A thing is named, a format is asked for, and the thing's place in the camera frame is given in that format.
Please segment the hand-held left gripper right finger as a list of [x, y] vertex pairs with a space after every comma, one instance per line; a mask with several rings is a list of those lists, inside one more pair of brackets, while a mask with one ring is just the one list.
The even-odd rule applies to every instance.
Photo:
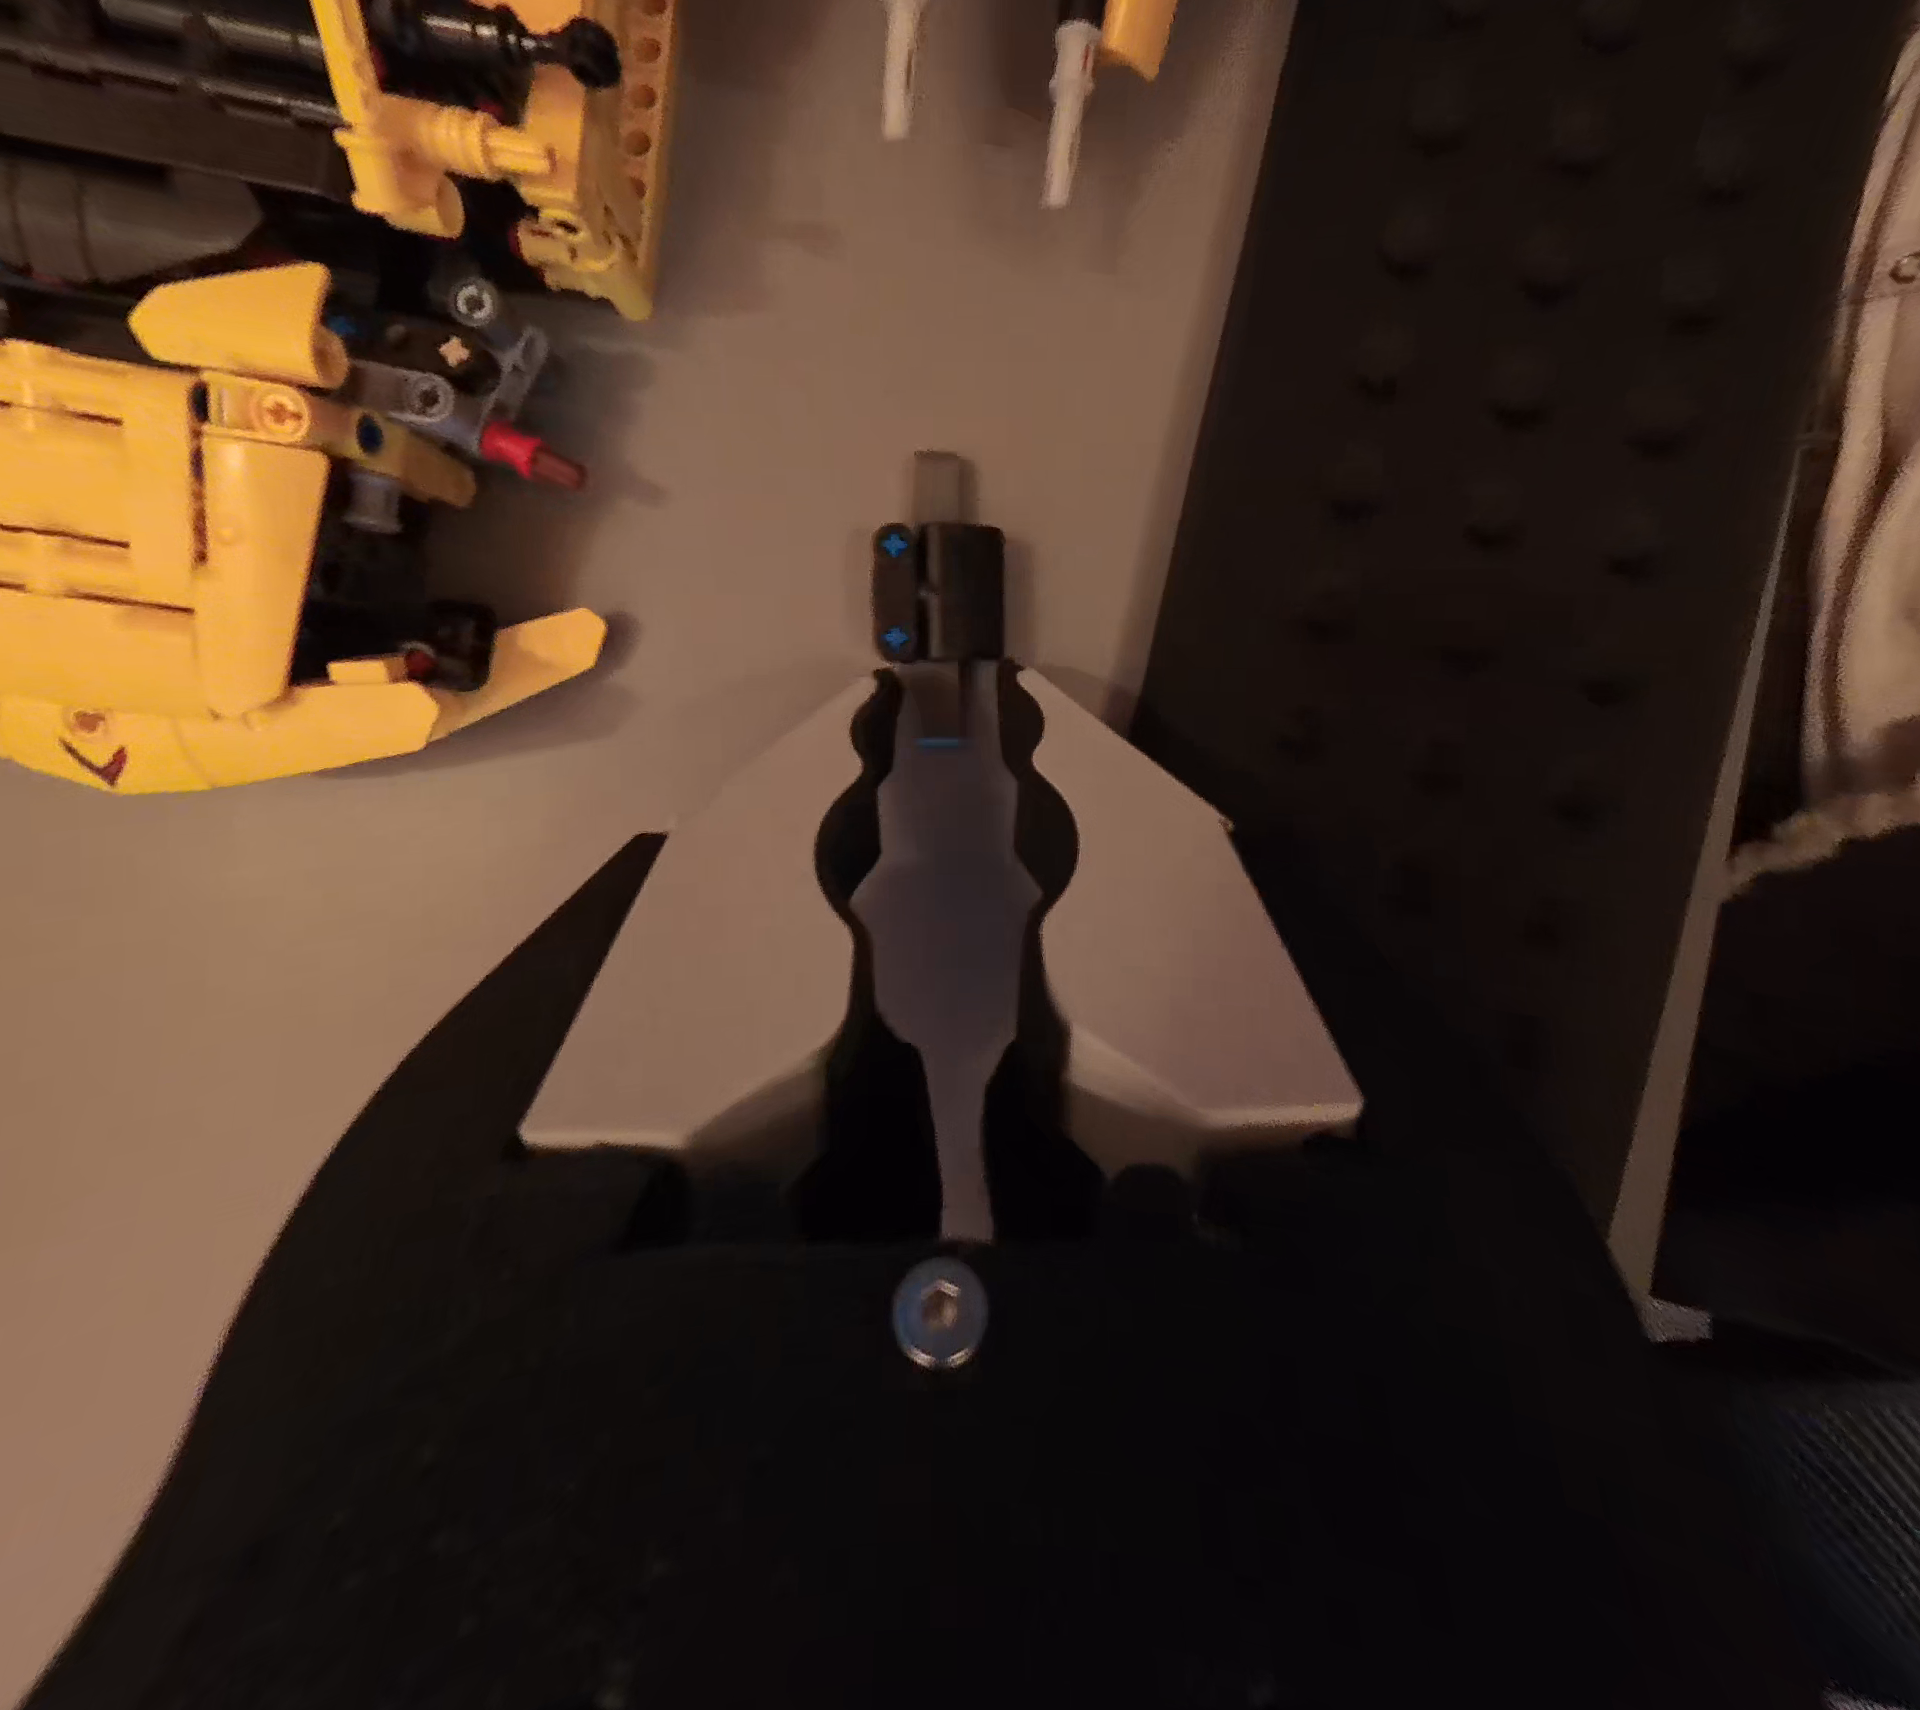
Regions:
[[993, 671], [993, 714], [1034, 885], [993, 1066], [993, 1230], [1087, 1231], [1128, 1169], [1205, 1185], [1348, 1141], [1361, 1088], [1236, 824], [1032, 665]]

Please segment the brown fleece-lined jacket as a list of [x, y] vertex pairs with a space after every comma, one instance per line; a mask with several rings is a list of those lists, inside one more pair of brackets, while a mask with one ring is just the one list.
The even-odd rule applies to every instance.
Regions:
[[1920, 810], [1920, 35], [1895, 56], [1814, 396], [1798, 697], [1799, 808], [1728, 856], [1728, 902], [1915, 831]]

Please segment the black studded mat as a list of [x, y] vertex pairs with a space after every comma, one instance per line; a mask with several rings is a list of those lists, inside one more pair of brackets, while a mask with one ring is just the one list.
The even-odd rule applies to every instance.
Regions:
[[1912, 0], [1299, 0], [1140, 692], [1611, 1230]]

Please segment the yellow toy brick car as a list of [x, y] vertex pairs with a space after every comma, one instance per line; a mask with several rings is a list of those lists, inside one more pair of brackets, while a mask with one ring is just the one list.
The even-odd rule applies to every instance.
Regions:
[[583, 493], [534, 299], [655, 308], [676, 0], [0, 0], [5, 762], [168, 796], [599, 671], [431, 523]]

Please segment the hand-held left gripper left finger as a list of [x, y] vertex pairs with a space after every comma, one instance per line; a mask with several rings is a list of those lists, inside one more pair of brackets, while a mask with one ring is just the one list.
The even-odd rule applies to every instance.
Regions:
[[518, 1133], [773, 1188], [804, 1239], [900, 1239], [900, 1040], [853, 895], [900, 682], [865, 671], [663, 837]]

